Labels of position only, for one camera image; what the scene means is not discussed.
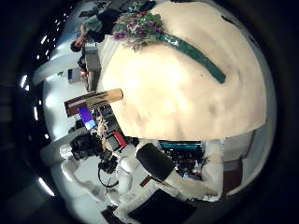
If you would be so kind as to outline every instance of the flowers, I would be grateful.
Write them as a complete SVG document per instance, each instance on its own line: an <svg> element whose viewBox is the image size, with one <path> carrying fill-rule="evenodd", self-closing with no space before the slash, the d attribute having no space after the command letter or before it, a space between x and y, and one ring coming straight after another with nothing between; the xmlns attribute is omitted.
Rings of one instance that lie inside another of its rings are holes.
<svg viewBox="0 0 299 224"><path fill-rule="evenodd" d="M140 13L124 13L116 21L115 40L125 40L125 45L134 51L159 42L159 36L164 32L159 14L149 11Z"/></svg>
<svg viewBox="0 0 299 224"><path fill-rule="evenodd" d="M220 83L225 81L225 74L203 52L177 36L164 33L159 14L153 15L149 11L121 14L113 36L115 40L125 40L124 44L135 52L148 45L164 43L203 65Z"/></svg>

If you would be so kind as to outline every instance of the man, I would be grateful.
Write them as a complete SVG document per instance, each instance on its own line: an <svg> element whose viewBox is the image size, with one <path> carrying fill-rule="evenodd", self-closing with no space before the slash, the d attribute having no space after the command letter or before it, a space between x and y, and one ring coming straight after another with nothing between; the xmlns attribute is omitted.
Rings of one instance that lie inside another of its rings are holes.
<svg viewBox="0 0 299 224"><path fill-rule="evenodd" d="M114 27L114 22L120 16L120 12L114 9L107 9L103 13L94 15L83 22L80 26L80 36L71 43L70 48L74 52L81 51L88 38L94 42L102 42L105 35L110 35Z"/></svg>

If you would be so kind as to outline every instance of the purple screen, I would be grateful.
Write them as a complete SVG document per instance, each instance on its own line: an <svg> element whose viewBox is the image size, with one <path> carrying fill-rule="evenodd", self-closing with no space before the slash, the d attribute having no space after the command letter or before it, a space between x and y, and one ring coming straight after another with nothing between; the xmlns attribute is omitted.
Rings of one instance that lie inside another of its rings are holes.
<svg viewBox="0 0 299 224"><path fill-rule="evenodd" d="M89 111L87 106L79 107L78 113L80 114L81 119L82 119L83 123L85 124L85 127L87 128L87 130L90 130L91 128L93 128L95 126L92 113Z"/></svg>

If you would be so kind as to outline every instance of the black camera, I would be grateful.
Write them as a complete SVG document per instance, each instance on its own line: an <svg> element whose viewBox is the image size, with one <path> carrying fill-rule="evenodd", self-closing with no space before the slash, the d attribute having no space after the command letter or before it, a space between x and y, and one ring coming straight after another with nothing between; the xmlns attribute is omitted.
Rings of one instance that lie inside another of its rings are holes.
<svg viewBox="0 0 299 224"><path fill-rule="evenodd" d="M77 136L70 142L70 146L77 161L85 160L91 156L99 156L103 152L100 139L90 133Z"/></svg>
<svg viewBox="0 0 299 224"><path fill-rule="evenodd" d="M100 139L90 133L77 136L70 142L70 146L77 161L85 160L91 156L98 156L101 159L98 168L108 174L112 174L118 165L117 158L112 156L112 152L106 149L103 150Z"/></svg>
<svg viewBox="0 0 299 224"><path fill-rule="evenodd" d="M115 171L117 158L112 156L112 152L104 150L100 155L101 161L98 164L98 168L104 170L108 174L112 174Z"/></svg>

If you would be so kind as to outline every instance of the beige fabric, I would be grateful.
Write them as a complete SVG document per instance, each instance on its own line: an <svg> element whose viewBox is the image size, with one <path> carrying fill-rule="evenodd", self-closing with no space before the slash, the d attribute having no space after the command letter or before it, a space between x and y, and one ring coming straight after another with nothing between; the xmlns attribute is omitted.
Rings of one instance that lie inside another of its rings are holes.
<svg viewBox="0 0 299 224"><path fill-rule="evenodd" d="M193 44L226 74L218 83L188 56L165 45L135 53L120 45L103 76L121 88L111 104L125 135L148 139L216 139L247 133L265 121L263 74L245 37L205 3L166 2L167 33Z"/></svg>

